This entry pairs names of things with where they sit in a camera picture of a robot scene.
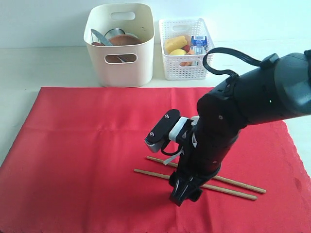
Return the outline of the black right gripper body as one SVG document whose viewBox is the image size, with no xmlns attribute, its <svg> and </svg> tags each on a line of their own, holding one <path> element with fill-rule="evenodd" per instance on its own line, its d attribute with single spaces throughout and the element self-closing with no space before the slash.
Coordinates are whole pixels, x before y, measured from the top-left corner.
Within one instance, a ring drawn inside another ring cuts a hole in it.
<svg viewBox="0 0 311 233">
<path fill-rule="evenodd" d="M 180 116 L 173 122 L 173 140 L 182 146 L 174 184 L 203 184 L 215 176 L 245 124 L 225 116 Z"/>
</svg>

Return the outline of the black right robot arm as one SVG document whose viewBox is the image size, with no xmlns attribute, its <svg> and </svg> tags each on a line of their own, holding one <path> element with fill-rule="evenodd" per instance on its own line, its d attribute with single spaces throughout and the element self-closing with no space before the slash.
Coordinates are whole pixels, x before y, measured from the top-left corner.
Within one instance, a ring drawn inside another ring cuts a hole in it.
<svg viewBox="0 0 311 233">
<path fill-rule="evenodd" d="M 214 48 L 255 67 L 243 75 L 203 66 L 226 79 L 197 102 L 198 115 L 185 122 L 176 142 L 182 146 L 178 167 L 169 179 L 170 200 L 181 205 L 197 201 L 201 186 L 220 170 L 221 163 L 249 125 L 308 116 L 311 113 L 311 52 L 269 55 L 256 60 L 230 48 Z"/>
</svg>

